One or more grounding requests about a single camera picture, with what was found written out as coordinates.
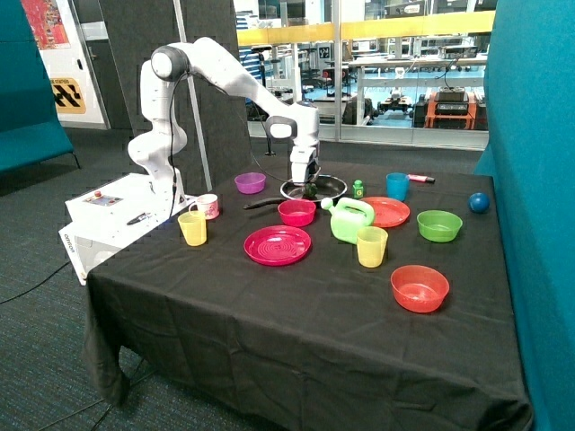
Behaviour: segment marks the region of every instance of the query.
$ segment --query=black tablecloth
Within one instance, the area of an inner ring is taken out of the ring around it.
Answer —
[[[264,168],[286,176],[288,161],[266,159]],[[323,163],[323,173],[385,196],[386,168]],[[100,394],[114,403],[126,396],[125,346],[174,380],[292,430],[528,429],[491,178],[433,176],[435,184],[411,184],[410,219],[388,229],[379,268],[358,264],[321,208],[303,228],[313,241],[303,260],[277,268],[250,260],[246,237],[281,220],[277,206],[243,205],[279,196],[272,178],[259,195],[239,194],[233,179],[216,189],[223,211],[208,222],[206,244],[187,246],[173,218],[95,268],[84,357]],[[487,214],[467,208],[477,191],[491,197]],[[427,209],[463,219],[453,242],[419,235],[416,216]],[[389,277],[408,264],[449,280],[437,312],[394,300]]]

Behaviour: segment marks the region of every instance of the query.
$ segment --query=green bowl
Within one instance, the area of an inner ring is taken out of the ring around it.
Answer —
[[[423,238],[433,242],[453,241],[464,222],[457,215],[432,209],[417,216],[417,224]]]

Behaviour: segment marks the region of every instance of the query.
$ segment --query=white mug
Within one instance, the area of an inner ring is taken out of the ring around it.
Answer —
[[[198,196],[196,201],[190,205],[188,210],[191,211],[193,207],[198,207],[198,210],[206,215],[206,220],[212,220],[219,216],[217,195],[207,194]]]

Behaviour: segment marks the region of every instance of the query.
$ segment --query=black frying pan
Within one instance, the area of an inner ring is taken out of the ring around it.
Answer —
[[[319,206],[323,198],[332,198],[334,202],[337,202],[337,199],[348,190],[348,186],[344,181],[331,175],[319,175],[314,185],[315,187],[312,186],[313,191],[311,191],[309,186],[306,188],[305,186],[298,186],[293,182],[284,182],[279,189],[283,198],[262,199],[252,204],[244,205],[243,209],[260,208],[271,204],[281,204],[288,199],[302,198],[310,200]]]

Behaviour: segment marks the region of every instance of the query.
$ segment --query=plastic plate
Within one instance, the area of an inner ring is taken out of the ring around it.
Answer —
[[[399,226],[410,216],[410,208],[397,199],[370,197],[361,200],[367,202],[376,211],[376,220],[374,220],[373,226]]]
[[[269,267],[290,265],[302,259],[312,245],[310,236],[293,226],[268,226],[252,233],[243,243],[248,256]]]

